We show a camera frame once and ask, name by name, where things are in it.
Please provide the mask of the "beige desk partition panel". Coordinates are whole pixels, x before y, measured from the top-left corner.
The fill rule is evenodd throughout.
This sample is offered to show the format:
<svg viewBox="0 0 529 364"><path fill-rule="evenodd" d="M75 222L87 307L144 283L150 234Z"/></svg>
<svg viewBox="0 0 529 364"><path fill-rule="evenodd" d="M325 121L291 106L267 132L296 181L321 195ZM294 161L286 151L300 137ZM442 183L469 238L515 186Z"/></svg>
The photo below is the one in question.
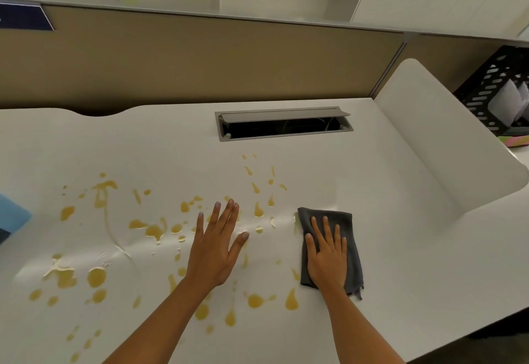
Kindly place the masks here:
<svg viewBox="0 0 529 364"><path fill-rule="evenodd" d="M408 58L455 91L529 41L44 4L52 31L0 24L0 109L89 116L142 105L374 98Z"/></svg>

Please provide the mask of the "person's left hand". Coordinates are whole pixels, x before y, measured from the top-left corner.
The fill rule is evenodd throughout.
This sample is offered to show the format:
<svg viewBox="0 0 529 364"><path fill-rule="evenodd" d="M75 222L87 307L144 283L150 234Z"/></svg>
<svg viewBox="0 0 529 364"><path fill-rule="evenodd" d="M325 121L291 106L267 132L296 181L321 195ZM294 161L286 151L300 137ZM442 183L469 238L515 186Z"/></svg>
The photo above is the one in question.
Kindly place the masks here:
<svg viewBox="0 0 529 364"><path fill-rule="evenodd" d="M222 236L219 232L219 218L226 205L223 210L221 207L220 202L215 203L207 226L204 226L201 242L196 243L195 232L190 249L187 274L182 283L188 293L196 299L204 299L215 287L227 281L237 262L232 260L231 256L232 244L235 241L232 240L234 231L231 236ZM239 210L239 204L234 202L234 227Z"/></svg>

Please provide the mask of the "person's right hand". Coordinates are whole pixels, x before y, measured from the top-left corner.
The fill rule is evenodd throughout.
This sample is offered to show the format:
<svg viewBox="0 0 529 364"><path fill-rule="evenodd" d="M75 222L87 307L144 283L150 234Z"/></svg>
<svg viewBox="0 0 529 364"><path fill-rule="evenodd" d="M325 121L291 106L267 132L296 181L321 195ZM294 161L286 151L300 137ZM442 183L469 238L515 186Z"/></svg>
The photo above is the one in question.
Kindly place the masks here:
<svg viewBox="0 0 529 364"><path fill-rule="evenodd" d="M347 277L347 257L341 256L340 227L335 226L332 232L332 247L327 246L324 230L320 231L315 218L311 219L319 251L315 261L308 261L308 274L322 294L330 291L344 292Z"/></svg>

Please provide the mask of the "person's left forearm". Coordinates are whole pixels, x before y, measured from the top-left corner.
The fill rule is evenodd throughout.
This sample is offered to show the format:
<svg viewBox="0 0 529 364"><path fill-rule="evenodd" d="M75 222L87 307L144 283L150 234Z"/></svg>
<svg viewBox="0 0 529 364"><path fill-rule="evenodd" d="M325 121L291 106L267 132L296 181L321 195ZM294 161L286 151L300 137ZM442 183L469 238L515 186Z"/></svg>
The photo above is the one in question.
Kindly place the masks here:
<svg viewBox="0 0 529 364"><path fill-rule="evenodd" d="M102 364L168 364L195 310L219 283L184 278Z"/></svg>

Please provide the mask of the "dark blue label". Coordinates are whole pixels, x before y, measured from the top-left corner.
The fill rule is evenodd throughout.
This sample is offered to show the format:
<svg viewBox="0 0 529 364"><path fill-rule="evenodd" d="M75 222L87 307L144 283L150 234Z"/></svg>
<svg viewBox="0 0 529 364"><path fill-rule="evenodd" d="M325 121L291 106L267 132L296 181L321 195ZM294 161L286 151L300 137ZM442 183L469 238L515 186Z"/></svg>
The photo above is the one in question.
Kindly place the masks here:
<svg viewBox="0 0 529 364"><path fill-rule="evenodd" d="M40 4L0 0L0 29L54 31Z"/></svg>

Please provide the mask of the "yellow liquid spill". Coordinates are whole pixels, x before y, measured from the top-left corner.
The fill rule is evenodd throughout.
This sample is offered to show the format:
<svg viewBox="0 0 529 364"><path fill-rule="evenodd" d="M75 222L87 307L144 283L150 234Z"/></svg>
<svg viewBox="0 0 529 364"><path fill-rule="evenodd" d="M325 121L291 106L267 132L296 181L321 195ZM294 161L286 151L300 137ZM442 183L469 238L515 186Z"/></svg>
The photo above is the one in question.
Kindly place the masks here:
<svg viewBox="0 0 529 364"><path fill-rule="evenodd" d="M221 145L69 156L51 167L45 219L28 230L37 252L17 273L12 297L21 342L4 363L99 364L183 280L199 211L229 197L242 206L234 233L250 231L234 280L191 317L172 362L292 364L281 305L296 292L297 239L269 220L293 211L303 164L292 151Z"/></svg>

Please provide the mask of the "light blue object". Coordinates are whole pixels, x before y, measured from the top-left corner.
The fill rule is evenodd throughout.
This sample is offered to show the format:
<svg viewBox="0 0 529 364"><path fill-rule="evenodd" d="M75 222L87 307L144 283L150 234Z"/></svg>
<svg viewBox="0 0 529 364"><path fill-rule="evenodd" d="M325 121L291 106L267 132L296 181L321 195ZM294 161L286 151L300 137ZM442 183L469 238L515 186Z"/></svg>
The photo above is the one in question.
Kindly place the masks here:
<svg viewBox="0 0 529 364"><path fill-rule="evenodd" d="M32 218L32 214L0 193L0 245Z"/></svg>

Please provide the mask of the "dark grey cleaning cloth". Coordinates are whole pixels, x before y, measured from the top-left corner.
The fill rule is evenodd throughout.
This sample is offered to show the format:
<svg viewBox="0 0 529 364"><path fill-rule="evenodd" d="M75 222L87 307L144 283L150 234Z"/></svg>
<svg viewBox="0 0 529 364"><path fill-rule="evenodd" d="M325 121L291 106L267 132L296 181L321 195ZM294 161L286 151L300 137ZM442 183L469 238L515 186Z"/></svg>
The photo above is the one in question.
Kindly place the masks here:
<svg viewBox="0 0 529 364"><path fill-rule="evenodd" d="M336 225L340 227L341 237L347 240L347 277L344 290L348 296L354 296L357 300L361 301L361 291L365 285L359 252L354 240L352 214L340 211L309 209L306 207L299 207L297 213L303 235L311 234L313 236L317 252L320 250L319 242L312 227L311 219L315 218L321 231L323 230L324 217L328 219L331 232L334 231Z"/></svg>

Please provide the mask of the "person's right forearm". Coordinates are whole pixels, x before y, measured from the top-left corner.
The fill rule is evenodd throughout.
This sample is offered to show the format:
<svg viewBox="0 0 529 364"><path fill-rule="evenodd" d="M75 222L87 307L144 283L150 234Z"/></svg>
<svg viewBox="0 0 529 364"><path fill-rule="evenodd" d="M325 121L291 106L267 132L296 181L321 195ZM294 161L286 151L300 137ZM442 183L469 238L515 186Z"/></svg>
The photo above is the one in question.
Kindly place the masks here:
<svg viewBox="0 0 529 364"><path fill-rule="evenodd" d="M320 287L340 364L406 364L363 316L343 288Z"/></svg>

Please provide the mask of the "white rounded side divider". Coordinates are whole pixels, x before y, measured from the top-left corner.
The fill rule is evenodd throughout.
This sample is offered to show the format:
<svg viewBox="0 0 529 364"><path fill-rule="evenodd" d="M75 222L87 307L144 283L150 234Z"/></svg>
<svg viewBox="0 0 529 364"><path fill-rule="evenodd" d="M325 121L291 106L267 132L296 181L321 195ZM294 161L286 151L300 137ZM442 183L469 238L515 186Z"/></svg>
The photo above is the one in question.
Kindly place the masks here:
<svg viewBox="0 0 529 364"><path fill-rule="evenodd" d="M374 102L462 213L529 184L529 168L418 60L401 62Z"/></svg>

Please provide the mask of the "white papers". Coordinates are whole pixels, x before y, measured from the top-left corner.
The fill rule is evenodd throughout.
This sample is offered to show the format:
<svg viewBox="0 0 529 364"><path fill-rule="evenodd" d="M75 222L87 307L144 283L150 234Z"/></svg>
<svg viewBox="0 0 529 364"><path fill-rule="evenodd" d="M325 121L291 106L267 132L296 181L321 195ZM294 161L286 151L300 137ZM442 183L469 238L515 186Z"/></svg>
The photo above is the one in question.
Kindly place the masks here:
<svg viewBox="0 0 529 364"><path fill-rule="evenodd" d="M529 122L529 87L524 82L516 86L508 80L489 102L488 111L507 127L519 119Z"/></svg>

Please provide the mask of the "black mesh desk organizer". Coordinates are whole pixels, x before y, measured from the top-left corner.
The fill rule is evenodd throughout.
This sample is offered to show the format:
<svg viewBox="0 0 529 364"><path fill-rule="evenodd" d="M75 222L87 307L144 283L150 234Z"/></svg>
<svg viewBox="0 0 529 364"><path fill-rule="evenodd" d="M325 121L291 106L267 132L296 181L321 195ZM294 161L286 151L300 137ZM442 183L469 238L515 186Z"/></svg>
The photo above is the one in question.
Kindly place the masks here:
<svg viewBox="0 0 529 364"><path fill-rule="evenodd" d="M501 46L454 95L495 136L529 135L526 120L519 119L507 127L488 111L489 102L508 80L529 87L529 47Z"/></svg>

